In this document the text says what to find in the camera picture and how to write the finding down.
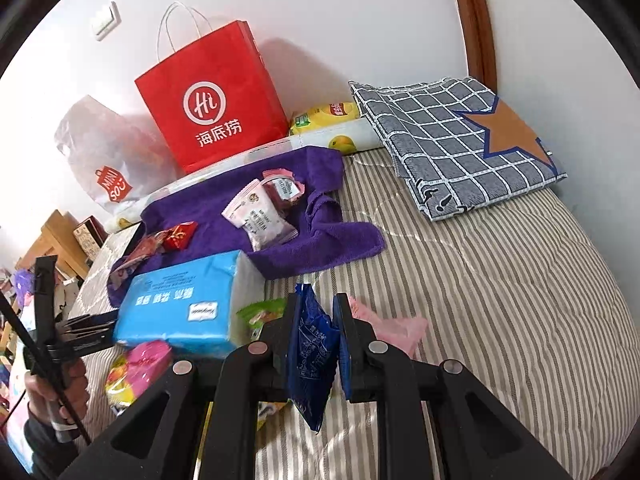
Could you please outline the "pink yellow triangular snack bag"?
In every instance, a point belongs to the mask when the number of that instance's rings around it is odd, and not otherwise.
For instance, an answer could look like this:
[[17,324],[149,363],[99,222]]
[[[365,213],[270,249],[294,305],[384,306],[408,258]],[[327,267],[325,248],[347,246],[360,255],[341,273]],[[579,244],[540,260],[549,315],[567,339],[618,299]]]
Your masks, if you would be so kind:
[[142,342],[114,360],[104,386],[112,411],[129,408],[171,363],[171,348],[162,340]]

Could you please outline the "Lotso strawberry bar wrapper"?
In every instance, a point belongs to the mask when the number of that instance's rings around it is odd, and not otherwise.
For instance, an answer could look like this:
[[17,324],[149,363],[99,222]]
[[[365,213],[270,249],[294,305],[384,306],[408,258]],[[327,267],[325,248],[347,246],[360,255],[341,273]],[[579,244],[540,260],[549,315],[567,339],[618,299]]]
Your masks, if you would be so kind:
[[119,289],[119,287],[124,284],[124,281],[136,272],[140,264],[144,263],[145,260],[148,260],[159,252],[163,247],[163,242],[166,236],[166,231],[160,231],[142,237],[132,253],[127,256],[121,264],[115,266],[115,269],[110,275],[110,283],[112,287],[114,289]]

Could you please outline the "pink peach candy packet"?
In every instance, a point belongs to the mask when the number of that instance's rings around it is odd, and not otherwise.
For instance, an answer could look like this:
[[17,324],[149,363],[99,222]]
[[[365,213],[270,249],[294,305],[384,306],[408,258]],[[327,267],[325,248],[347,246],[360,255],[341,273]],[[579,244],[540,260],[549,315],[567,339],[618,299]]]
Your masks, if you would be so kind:
[[377,340],[405,352],[410,358],[416,356],[416,349],[421,339],[426,334],[427,320],[422,316],[413,318],[380,318],[373,310],[363,302],[351,296],[347,297],[352,317],[356,320],[369,323]]

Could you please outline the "green snack packet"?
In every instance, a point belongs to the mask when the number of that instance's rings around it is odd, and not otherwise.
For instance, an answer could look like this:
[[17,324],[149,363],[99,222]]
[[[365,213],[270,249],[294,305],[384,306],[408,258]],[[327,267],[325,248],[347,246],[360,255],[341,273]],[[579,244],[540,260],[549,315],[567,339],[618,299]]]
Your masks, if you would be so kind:
[[276,298],[250,304],[236,312],[236,315],[250,330],[250,339],[257,340],[264,326],[280,318],[285,308],[286,299]]

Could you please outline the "red candy packet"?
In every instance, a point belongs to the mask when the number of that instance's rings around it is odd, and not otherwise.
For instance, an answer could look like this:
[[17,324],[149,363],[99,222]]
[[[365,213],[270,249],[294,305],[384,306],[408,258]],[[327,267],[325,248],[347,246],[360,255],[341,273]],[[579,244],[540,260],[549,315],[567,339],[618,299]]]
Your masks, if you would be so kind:
[[190,241],[196,230],[198,222],[188,221],[181,222],[166,231],[163,239],[163,248],[165,252],[181,252],[189,247]]

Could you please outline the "dark blue snack packet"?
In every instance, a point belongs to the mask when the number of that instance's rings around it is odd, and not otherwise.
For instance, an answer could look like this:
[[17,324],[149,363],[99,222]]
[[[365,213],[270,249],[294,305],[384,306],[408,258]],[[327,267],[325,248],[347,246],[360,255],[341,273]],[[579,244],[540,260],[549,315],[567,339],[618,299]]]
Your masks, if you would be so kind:
[[340,331],[320,306],[311,284],[296,284],[286,357],[286,392],[314,432],[322,426],[340,342]]

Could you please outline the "pink white lychee jelly packet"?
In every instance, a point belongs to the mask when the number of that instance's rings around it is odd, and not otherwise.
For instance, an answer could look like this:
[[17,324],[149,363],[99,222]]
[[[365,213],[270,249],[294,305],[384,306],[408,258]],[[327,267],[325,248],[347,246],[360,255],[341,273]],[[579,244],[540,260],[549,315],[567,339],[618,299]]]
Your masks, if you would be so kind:
[[245,185],[221,214],[232,226],[245,231],[254,252],[287,243],[298,235],[257,179]]

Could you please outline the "pink silver-band snack bag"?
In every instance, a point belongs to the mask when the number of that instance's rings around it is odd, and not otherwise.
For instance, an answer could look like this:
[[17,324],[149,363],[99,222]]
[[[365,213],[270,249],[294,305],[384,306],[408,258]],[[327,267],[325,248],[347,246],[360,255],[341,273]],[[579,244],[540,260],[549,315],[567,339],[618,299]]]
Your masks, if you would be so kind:
[[305,194],[305,185],[295,179],[292,171],[284,168],[265,170],[262,186],[280,209],[293,207]]

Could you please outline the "wooden headboard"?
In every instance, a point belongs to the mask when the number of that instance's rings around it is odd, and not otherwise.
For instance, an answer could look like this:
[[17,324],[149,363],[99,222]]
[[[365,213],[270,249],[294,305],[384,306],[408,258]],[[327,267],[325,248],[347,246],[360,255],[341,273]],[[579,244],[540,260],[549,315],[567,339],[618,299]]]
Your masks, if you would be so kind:
[[58,257],[56,268],[69,278],[85,280],[89,273],[87,255],[74,237],[75,219],[55,209],[41,227],[41,233],[26,254],[17,260],[15,270],[30,269],[38,257]]

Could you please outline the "blue tissue pack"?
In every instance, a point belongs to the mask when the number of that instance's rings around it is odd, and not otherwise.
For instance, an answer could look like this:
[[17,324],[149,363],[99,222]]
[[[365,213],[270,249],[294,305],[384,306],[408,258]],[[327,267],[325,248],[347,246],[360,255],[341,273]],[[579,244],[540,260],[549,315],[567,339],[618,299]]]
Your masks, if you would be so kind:
[[239,310],[265,299],[265,279],[236,250],[136,276],[118,309],[114,339],[162,340],[177,354],[223,359],[250,342]]

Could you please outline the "striped quilt mattress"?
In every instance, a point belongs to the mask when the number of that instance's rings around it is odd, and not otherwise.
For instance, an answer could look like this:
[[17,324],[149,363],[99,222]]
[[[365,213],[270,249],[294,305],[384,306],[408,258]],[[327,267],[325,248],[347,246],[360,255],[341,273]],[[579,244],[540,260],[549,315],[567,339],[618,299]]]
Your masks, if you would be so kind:
[[[344,292],[383,318],[420,316],[416,356],[463,363],[576,479],[614,463],[639,417],[639,336],[608,266],[552,191],[433,222],[385,150],[324,148],[273,165],[324,184],[378,255],[303,280],[322,307]],[[329,183],[341,168],[341,185]]]

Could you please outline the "white Miniso plastic bag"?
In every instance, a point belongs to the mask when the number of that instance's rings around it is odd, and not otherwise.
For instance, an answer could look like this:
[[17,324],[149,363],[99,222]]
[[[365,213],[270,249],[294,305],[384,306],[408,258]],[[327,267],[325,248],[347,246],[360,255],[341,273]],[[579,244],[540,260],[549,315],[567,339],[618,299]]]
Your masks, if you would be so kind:
[[68,110],[54,140],[79,185],[109,214],[183,176],[161,134],[138,128],[91,96]]

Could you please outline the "purple towel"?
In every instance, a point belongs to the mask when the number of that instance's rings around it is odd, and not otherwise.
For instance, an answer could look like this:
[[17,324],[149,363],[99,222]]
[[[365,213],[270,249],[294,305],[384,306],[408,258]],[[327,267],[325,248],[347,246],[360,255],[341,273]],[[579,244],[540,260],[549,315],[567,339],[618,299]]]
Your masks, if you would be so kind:
[[[305,185],[304,196],[286,216],[298,235],[285,244],[254,252],[245,231],[232,226],[222,211],[245,185],[269,169],[290,170]],[[132,252],[142,237],[194,221],[198,227],[187,248],[146,259],[137,274],[232,250],[245,252],[267,280],[323,271],[373,257],[385,249],[385,240],[371,223],[343,220],[340,203],[335,199],[343,177],[342,154],[330,148],[308,146],[252,162],[147,206],[142,212],[142,226],[126,252]]]

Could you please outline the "red Haidilao paper bag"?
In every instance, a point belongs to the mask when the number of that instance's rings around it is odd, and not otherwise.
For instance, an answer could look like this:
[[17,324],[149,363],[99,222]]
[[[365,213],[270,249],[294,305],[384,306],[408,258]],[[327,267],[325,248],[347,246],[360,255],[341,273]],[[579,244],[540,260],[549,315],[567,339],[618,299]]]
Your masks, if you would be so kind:
[[136,86],[186,174],[288,133],[288,118],[246,21],[209,29],[159,60]]

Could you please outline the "grey checked star cloth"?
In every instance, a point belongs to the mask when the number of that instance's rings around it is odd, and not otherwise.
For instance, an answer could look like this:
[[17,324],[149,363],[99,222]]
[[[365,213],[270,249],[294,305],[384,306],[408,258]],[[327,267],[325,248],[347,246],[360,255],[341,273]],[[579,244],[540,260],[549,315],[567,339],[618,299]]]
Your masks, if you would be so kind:
[[472,77],[349,85],[360,114],[431,221],[563,180],[565,170],[506,101]]

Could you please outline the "yellow chips bag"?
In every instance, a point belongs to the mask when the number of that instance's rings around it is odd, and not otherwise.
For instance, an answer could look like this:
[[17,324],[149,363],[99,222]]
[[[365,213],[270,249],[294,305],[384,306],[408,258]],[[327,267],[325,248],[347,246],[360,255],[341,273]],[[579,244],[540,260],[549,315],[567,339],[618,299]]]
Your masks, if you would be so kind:
[[292,117],[288,134],[295,136],[342,122],[350,122],[359,117],[360,111],[355,102],[337,102],[315,106]]

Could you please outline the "fruit-print paper roll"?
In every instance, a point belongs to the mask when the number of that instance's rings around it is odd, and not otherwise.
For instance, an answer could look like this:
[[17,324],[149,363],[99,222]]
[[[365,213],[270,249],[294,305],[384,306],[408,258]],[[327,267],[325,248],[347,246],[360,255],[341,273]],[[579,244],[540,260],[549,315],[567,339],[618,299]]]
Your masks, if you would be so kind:
[[373,131],[370,122],[366,118],[353,119],[348,122],[341,122],[340,124],[296,134],[295,136],[287,136],[233,155],[221,162],[215,162],[195,171],[193,174],[187,174],[177,181],[162,186],[151,194],[143,196],[140,200],[135,200],[131,205],[120,208],[113,218],[106,222],[106,232],[113,234],[140,222],[142,211],[150,203],[177,193],[191,185],[253,162],[259,162],[260,160],[299,150],[300,148],[308,148],[308,146],[335,148],[343,154],[352,154],[380,148],[382,141]]

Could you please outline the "white wall switch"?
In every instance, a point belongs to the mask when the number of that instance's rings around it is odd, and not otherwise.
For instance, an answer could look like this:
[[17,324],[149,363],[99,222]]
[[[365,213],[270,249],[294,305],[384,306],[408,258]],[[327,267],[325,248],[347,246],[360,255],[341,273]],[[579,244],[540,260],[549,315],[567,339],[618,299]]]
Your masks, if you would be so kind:
[[108,15],[96,32],[96,41],[104,40],[122,22],[119,8],[115,1],[111,1],[108,6]]

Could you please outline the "brown wooden door frame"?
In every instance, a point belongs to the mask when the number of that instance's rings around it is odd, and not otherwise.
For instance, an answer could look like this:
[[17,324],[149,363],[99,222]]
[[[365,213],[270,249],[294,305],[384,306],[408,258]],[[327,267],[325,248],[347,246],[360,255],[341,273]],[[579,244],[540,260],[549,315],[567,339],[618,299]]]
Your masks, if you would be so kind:
[[496,50],[487,1],[457,0],[457,5],[469,75],[497,91]]

